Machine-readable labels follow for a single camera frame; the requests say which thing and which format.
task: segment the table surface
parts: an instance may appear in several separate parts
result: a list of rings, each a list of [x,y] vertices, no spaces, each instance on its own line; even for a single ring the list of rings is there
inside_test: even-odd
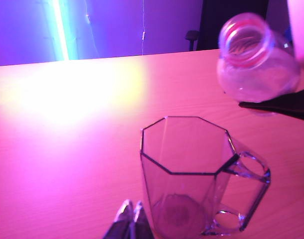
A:
[[[212,121],[267,160],[271,186],[229,238],[304,239],[304,121],[238,107],[218,54],[0,67],[0,239],[101,238],[123,200],[143,199],[141,128],[166,115]]]

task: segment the plastic bottle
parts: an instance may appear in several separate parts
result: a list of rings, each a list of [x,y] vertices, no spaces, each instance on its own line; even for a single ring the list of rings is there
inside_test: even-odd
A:
[[[254,13],[228,20],[219,35],[218,79],[235,100],[261,102],[295,91],[300,67],[290,43]]]

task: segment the glass mug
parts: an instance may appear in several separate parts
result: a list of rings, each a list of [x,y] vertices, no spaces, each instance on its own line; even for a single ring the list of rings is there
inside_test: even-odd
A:
[[[271,181],[266,163],[243,150],[226,129],[200,117],[164,117],[142,129],[146,211],[155,235],[195,239],[243,231]],[[244,159],[257,162],[262,173],[248,169]],[[241,211],[222,203],[231,175],[257,185]],[[219,222],[231,216],[236,225]]]

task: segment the bottle opening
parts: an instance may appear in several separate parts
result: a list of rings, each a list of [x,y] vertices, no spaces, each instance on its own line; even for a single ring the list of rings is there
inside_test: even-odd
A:
[[[254,67],[269,56],[274,44],[264,20],[253,13],[242,13],[228,20],[221,29],[221,56],[235,67]]]

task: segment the cable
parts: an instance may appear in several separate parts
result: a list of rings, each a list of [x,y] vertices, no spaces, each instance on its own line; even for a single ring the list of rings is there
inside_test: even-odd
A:
[[[144,13],[144,0],[142,0],[142,13],[143,13],[143,32],[142,32],[141,54],[143,55],[144,39],[145,39],[145,34],[146,34],[146,22],[145,22],[145,13]]]
[[[92,36],[92,42],[93,42],[93,46],[97,52],[97,57],[100,58],[100,55],[99,55],[99,51],[97,49],[97,45],[96,45],[96,42],[94,40],[94,35],[93,35],[93,31],[92,31],[92,24],[91,24],[91,21],[90,21],[90,16],[88,14],[88,5],[87,5],[87,1],[84,0],[84,5],[86,7],[86,14],[85,14],[85,17],[86,17],[86,21],[87,23],[90,25],[90,31],[91,31],[91,36]]]

